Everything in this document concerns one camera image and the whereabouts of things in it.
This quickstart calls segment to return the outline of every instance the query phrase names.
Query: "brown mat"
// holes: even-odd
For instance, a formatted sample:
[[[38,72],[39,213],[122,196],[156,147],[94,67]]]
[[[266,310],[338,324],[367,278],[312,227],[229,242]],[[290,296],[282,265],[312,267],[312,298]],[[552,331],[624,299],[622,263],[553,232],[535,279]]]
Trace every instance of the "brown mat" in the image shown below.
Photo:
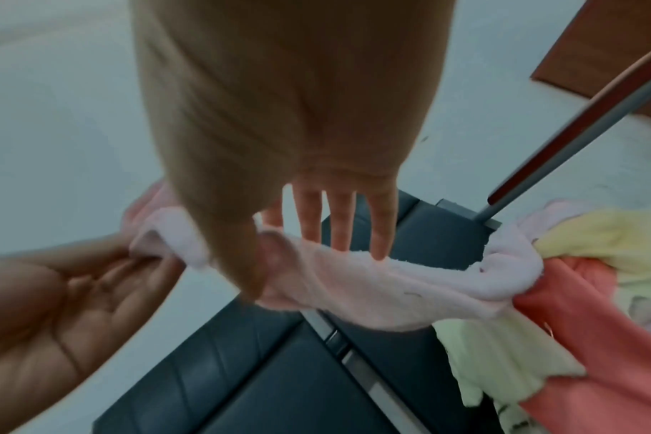
[[[592,97],[649,51],[651,0],[587,0],[532,78]]]

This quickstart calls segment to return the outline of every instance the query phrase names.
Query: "floor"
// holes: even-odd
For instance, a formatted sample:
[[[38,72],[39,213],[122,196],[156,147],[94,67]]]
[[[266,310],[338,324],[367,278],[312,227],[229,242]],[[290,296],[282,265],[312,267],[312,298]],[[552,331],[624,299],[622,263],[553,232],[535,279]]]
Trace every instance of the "floor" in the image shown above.
[[[401,189],[479,209],[585,100],[529,75],[583,0],[459,0],[436,102]],[[0,0],[0,253],[115,231],[161,175],[134,74],[124,0]],[[651,204],[651,119],[629,117],[499,214],[555,197]],[[298,231],[286,201],[286,227]],[[234,296],[187,272],[154,319],[83,386],[19,433],[91,422]]]

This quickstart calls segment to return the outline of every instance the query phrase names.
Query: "pink cloth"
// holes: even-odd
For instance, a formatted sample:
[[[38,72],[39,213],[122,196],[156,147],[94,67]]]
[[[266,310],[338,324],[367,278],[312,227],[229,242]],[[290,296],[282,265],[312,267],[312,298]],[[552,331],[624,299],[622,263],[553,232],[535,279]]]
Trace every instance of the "pink cloth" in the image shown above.
[[[651,433],[651,334],[613,304],[616,272],[598,260],[553,258],[514,306],[585,366],[548,378],[521,403],[552,434]]]
[[[481,262],[466,271],[423,267],[397,260],[374,261],[367,252],[336,252],[273,228],[260,228],[264,250],[280,258],[257,300],[274,310],[316,308],[379,330],[412,330],[446,318],[490,318],[542,273],[532,242],[562,220],[589,208],[553,202],[491,237]],[[124,228],[139,235],[136,255],[174,252],[196,268],[213,265],[191,219],[166,184],[159,183],[128,209]]]

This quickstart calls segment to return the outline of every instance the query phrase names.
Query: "person's left hand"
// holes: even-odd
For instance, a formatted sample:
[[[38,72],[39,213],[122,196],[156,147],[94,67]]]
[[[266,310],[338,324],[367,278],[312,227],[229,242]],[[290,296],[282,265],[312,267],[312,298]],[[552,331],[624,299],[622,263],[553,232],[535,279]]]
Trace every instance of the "person's left hand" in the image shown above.
[[[130,238],[0,257],[0,433],[75,389],[156,312],[185,265],[128,257]]]

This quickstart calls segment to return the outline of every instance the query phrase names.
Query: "hand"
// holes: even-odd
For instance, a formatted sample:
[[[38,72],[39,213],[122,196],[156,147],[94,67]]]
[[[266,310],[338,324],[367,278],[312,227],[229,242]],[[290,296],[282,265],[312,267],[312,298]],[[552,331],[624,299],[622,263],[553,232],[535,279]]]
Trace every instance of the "hand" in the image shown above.
[[[185,266],[124,235],[0,257],[0,433],[75,389],[143,326]]]
[[[371,254],[394,239],[396,179],[444,60],[454,0],[132,0],[145,105],[166,175],[219,268],[257,296],[252,217],[282,226],[293,185],[307,240],[348,250],[355,192]]]

